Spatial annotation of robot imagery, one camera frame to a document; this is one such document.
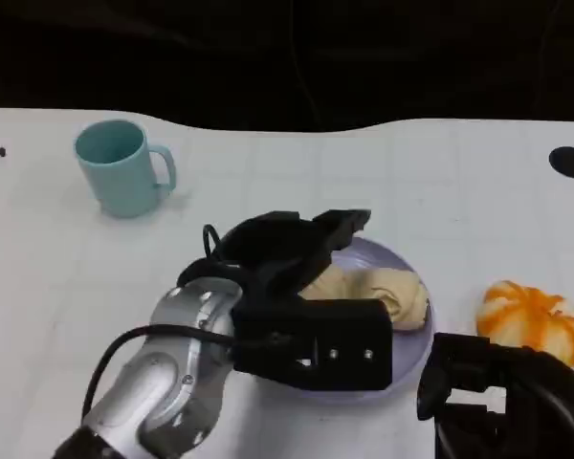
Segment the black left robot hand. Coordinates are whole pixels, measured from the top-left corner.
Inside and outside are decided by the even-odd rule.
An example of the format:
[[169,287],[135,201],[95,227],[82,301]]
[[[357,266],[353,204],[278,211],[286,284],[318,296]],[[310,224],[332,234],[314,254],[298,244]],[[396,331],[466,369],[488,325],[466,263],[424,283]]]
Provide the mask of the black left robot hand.
[[330,209],[310,220],[296,211],[271,211],[243,221],[215,241],[212,255],[251,273],[273,296],[294,295],[350,245],[371,216],[369,209]]

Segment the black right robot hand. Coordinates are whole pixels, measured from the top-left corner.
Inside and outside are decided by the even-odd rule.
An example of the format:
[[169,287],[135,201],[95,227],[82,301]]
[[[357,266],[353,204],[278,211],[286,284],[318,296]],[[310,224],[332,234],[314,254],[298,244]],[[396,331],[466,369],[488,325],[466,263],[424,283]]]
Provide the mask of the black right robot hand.
[[[504,413],[448,401],[453,390],[506,390]],[[574,369],[528,347],[437,333],[417,389],[437,458],[574,458]]]

